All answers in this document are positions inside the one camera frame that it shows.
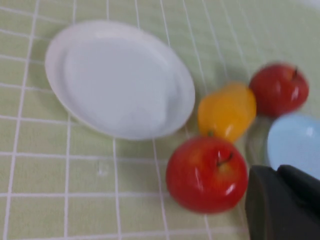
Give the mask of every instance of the white plate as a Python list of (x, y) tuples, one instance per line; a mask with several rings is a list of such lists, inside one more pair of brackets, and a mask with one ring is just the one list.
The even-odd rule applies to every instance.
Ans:
[(118, 22), (87, 21), (60, 32), (47, 49), (45, 71), (67, 111), (117, 138), (172, 134), (195, 104), (192, 77), (174, 51)]

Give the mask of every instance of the plate rim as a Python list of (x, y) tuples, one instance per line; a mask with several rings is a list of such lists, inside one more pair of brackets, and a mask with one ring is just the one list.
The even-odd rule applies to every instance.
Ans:
[[(99, 129), (99, 127), (94, 126), (94, 124), (92, 124), (90, 121), (87, 121), (85, 119), (83, 119), (82, 117), (79, 117), (73, 110), (72, 107), (69, 107), (68, 104), (61, 98), (61, 94), (57, 93), (59, 91), (56, 91), (55, 86), (54, 86), (54, 82), (56, 82), (54, 79), (52, 79), (51, 77), (49, 77), (48, 74), (48, 68), (51, 64), (51, 60), (50, 60), (50, 53), (52, 52), (52, 50), (55, 48), (55, 45), (57, 44), (57, 41), (63, 37), (64, 34), (66, 34), (67, 32), (73, 31), (76, 28), (81, 28), (81, 27), (85, 27), (86, 25), (95, 25), (95, 24), (104, 24), (106, 25), (106, 27), (121, 27), (121, 28), (127, 28), (130, 29), (131, 31), (136, 32), (137, 34), (139, 34), (140, 37), (146, 37), (148, 39), (151, 39), (153, 42), (156, 42), (157, 44), (160, 44), (163, 48), (165, 48), (167, 50), (168, 53), (170, 53), (171, 55), (173, 55), (176, 60), (178, 61), (178, 63), (184, 68), (184, 71), (188, 74), (188, 78), (185, 79), (185, 81), (188, 81), (189, 83), (187, 84), (188, 89), (191, 90), (189, 92), (191, 92), (191, 95), (188, 96), (188, 100), (189, 100), (189, 107), (188, 107), (188, 111), (186, 114), (186, 118), (184, 121), (182, 121), (178, 127), (175, 127), (174, 130), (171, 130), (169, 133), (165, 133), (165, 134), (157, 134), (153, 137), (150, 136), (145, 136), (145, 137), (130, 137), (130, 136), (125, 136), (124, 134), (116, 134), (115, 132), (110, 132), (110, 131), (105, 131), (105, 130), (101, 130)], [(171, 48), (169, 45), (165, 44), (161, 39), (159, 39), (157, 36), (153, 35), (152, 33), (149, 33), (143, 29), (140, 29), (134, 25), (130, 25), (127, 23), (123, 23), (123, 22), (119, 22), (119, 21), (110, 21), (110, 20), (105, 20), (105, 19), (97, 19), (97, 20), (86, 20), (86, 21), (81, 21), (78, 22), (76, 24), (71, 24), (67, 27), (65, 27), (64, 29), (62, 29), (60, 32), (58, 32), (49, 42), (49, 45), (46, 49), (45, 52), (45, 58), (44, 58), (44, 68), (45, 68), (45, 74), (46, 74), (46, 78), (47, 81), (54, 93), (54, 95), (56, 96), (56, 98), (58, 99), (58, 101), (60, 102), (60, 104), (63, 106), (63, 108), (70, 114), (70, 116), (72, 116), (73, 118), (76, 119), (77, 122), (79, 122), (80, 124), (86, 126), (87, 128), (90, 128), (91, 130), (95, 131), (96, 133), (102, 134), (102, 135), (107, 135), (110, 136), (112, 138), (117, 138), (117, 139), (123, 139), (123, 140), (129, 140), (129, 141), (145, 141), (145, 140), (151, 140), (151, 139), (158, 139), (158, 138), (164, 138), (166, 136), (172, 135), (174, 133), (176, 133), (178, 130), (180, 130), (181, 128), (184, 127), (185, 124), (187, 124), (187, 121), (190, 119), (191, 115), (193, 114), (194, 108), (195, 108), (195, 103), (196, 103), (196, 88), (195, 88), (195, 84), (194, 84), (194, 80), (193, 77), (189, 71), (189, 69), (187, 68), (187, 66), (185, 65), (185, 63), (182, 61), (182, 59), (178, 56), (178, 54), (176, 53), (176, 51)]]

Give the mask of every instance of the plastic apple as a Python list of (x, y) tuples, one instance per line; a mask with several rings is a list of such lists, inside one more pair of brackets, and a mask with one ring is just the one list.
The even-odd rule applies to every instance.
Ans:
[(233, 208), (248, 185), (245, 160), (232, 143), (197, 136), (179, 146), (168, 161), (166, 185), (182, 207), (198, 213)]
[(271, 63), (256, 72), (249, 87), (256, 99), (257, 113), (279, 117), (300, 108), (309, 95), (303, 73), (288, 63)]

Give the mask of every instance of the green tiled surface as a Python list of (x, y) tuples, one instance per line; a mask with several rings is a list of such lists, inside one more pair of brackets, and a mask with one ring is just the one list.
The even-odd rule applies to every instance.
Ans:
[[(154, 141), (68, 125), (44, 56), (56, 33), (92, 19), (140, 27), (171, 46), (193, 76), (196, 103), (228, 80), (249, 82), (266, 62), (297, 64), (310, 82), (301, 112), (320, 118), (320, 14), (293, 0), (0, 0), (2, 239), (248, 240), (244, 200), (202, 216), (168, 196), (166, 163), (198, 133), (195, 114)], [(248, 164), (264, 164), (270, 124), (257, 119), (236, 142)]]

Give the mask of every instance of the plate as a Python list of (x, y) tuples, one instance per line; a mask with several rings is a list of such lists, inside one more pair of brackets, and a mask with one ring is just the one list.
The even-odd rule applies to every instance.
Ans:
[(267, 161), (291, 165), (320, 180), (320, 121), (292, 113), (278, 118), (267, 138)]
[(72, 116), (116, 138), (170, 135), (184, 126), (195, 104), (193, 79), (175, 52), (119, 22), (64, 29), (49, 44), (45, 71)]

